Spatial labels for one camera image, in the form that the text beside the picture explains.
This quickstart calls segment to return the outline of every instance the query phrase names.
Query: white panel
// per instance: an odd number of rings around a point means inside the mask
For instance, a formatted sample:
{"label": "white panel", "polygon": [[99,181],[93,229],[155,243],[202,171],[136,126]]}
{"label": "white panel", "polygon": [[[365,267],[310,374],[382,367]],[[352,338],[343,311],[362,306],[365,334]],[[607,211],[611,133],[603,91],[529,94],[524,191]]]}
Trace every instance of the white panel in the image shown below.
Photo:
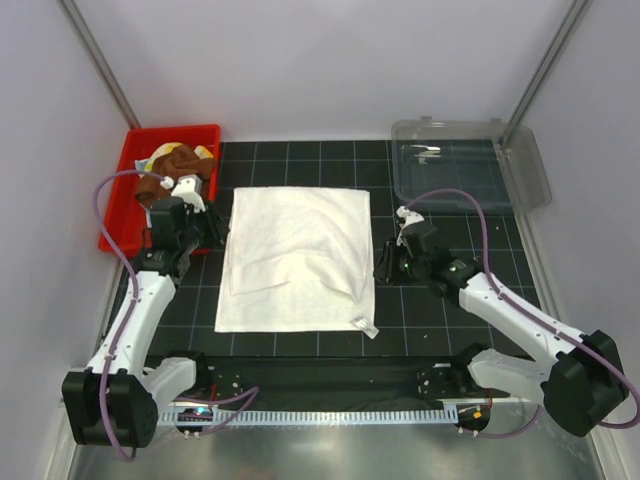
{"label": "white panel", "polygon": [[0,64],[0,476],[40,479],[114,274],[91,194],[127,127],[54,1],[0,2]]}
{"label": "white panel", "polygon": [[[553,201],[532,215],[566,319],[617,342],[640,384],[640,4],[594,2],[526,119]],[[627,401],[616,420],[629,419]],[[616,433],[640,478],[640,428]]]}
{"label": "white panel", "polygon": [[569,0],[79,0],[144,126],[388,138],[508,119]]}

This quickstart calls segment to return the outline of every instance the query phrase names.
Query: table surface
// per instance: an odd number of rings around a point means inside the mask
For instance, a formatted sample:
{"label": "table surface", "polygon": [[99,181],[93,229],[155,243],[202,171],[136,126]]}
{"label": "table surface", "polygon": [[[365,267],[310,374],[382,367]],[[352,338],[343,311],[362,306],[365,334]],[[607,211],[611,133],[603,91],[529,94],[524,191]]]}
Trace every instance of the table surface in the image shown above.
{"label": "table surface", "polygon": [[[367,190],[371,194],[376,258],[396,235],[399,202],[393,191],[388,141],[248,142],[223,145],[216,204],[231,212],[233,189],[247,186],[321,186]],[[451,249],[481,253],[480,222],[474,215],[431,215]],[[494,273],[533,304],[538,299],[513,215],[488,217]],[[374,340],[361,332],[216,333],[214,331],[224,251],[192,257],[175,298],[162,316],[149,355],[198,350],[211,356],[442,356],[480,342],[497,350],[524,352],[502,333],[462,309],[431,295],[426,287],[376,287]],[[125,293],[123,275],[114,302]]]}

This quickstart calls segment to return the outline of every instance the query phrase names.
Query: clear plastic container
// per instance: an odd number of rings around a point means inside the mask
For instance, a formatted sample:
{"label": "clear plastic container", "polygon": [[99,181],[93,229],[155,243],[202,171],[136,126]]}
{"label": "clear plastic container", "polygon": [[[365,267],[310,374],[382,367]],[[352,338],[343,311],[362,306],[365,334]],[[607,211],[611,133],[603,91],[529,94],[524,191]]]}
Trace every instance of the clear plastic container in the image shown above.
{"label": "clear plastic container", "polygon": [[[531,130],[518,127],[506,147],[507,124],[403,120],[392,128],[394,188],[402,203],[438,188],[473,195],[486,213],[530,211],[551,194]],[[467,213],[473,207],[458,195],[420,201],[416,209]]]}

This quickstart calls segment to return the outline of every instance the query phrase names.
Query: white cloth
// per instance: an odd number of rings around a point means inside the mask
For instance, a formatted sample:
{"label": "white cloth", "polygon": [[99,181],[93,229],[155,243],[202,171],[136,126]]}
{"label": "white cloth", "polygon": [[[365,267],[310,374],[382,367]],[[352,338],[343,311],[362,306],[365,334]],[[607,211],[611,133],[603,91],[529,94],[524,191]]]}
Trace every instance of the white cloth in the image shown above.
{"label": "white cloth", "polygon": [[369,192],[237,188],[216,332],[357,330],[373,323]]}

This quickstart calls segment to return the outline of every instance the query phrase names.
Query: towel label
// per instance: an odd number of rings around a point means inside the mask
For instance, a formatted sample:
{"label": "towel label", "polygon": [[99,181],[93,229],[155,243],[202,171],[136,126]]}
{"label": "towel label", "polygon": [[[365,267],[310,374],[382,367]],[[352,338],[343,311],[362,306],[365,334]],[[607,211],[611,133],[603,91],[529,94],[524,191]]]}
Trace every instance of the towel label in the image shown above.
{"label": "towel label", "polygon": [[373,323],[371,323],[369,320],[367,320],[364,317],[356,317],[353,320],[351,320],[351,324],[356,327],[358,330],[361,330],[362,332],[364,332],[364,334],[369,337],[371,340],[373,340],[374,338],[376,338],[376,335],[378,334],[378,332],[380,332],[380,330],[378,330]]}

